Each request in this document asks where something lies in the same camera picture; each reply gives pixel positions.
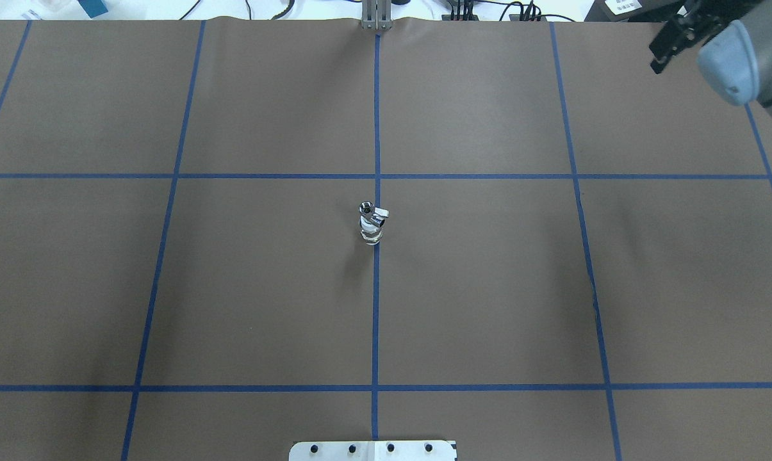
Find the white metal plate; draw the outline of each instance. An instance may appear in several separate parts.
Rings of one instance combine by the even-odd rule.
[[[456,461],[456,446],[455,441],[299,442],[289,450],[289,461]]]

